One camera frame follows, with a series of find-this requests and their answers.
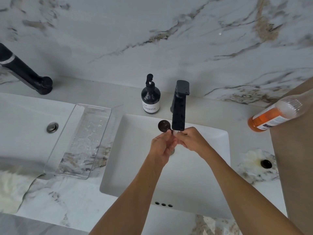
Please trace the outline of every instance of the white towel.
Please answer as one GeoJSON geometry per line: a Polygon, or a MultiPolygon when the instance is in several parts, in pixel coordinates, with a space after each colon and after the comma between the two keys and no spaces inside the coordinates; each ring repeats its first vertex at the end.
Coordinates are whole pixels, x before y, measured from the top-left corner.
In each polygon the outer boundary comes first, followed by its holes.
{"type": "Polygon", "coordinates": [[[0,212],[15,214],[33,181],[42,173],[29,171],[25,166],[1,164],[0,212]]]}

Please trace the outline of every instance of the sink drain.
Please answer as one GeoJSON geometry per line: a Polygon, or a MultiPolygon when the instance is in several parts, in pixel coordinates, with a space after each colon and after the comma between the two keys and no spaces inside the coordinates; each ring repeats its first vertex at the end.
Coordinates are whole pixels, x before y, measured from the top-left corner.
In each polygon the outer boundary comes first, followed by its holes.
{"type": "Polygon", "coordinates": [[[54,133],[55,131],[57,131],[59,128],[59,124],[56,123],[56,122],[53,122],[53,123],[50,123],[48,126],[47,126],[47,132],[48,133],[54,133]]]}

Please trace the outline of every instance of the white sink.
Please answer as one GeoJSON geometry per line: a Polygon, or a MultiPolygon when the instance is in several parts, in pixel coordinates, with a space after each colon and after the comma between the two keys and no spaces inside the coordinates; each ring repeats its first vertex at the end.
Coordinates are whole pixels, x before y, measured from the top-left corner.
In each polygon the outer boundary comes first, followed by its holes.
{"type": "Polygon", "coordinates": [[[0,93],[0,159],[44,172],[53,147],[71,115],[74,104],[0,93]],[[54,133],[47,126],[57,122],[54,133]]]}
{"type": "MultiPolygon", "coordinates": [[[[124,115],[105,168],[100,191],[120,196],[136,176],[150,148],[151,140],[161,132],[160,118],[124,115]]],[[[194,126],[230,165],[229,138],[224,130],[194,126]]],[[[232,218],[225,197],[213,172],[195,152],[181,145],[175,148],[164,167],[151,204],[209,217],[232,218]]]]}

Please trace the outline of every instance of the black faucet handle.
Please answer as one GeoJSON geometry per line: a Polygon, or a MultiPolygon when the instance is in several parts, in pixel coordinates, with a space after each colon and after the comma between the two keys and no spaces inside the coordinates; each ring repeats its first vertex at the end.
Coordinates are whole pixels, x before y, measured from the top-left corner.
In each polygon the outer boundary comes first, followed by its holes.
{"type": "Polygon", "coordinates": [[[176,93],[179,95],[189,95],[189,82],[178,80],[176,83],[176,93]]]}

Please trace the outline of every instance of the faucet spout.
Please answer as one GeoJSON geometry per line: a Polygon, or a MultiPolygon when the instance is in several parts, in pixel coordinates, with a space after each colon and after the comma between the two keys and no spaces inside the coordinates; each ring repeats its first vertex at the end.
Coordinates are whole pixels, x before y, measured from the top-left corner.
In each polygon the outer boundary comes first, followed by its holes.
{"type": "Polygon", "coordinates": [[[0,43],[0,66],[41,95],[52,90],[51,78],[39,76],[2,43],[0,43]]]}
{"type": "Polygon", "coordinates": [[[172,129],[185,130],[186,96],[189,95],[189,82],[178,80],[171,106],[173,113],[172,129]]]}

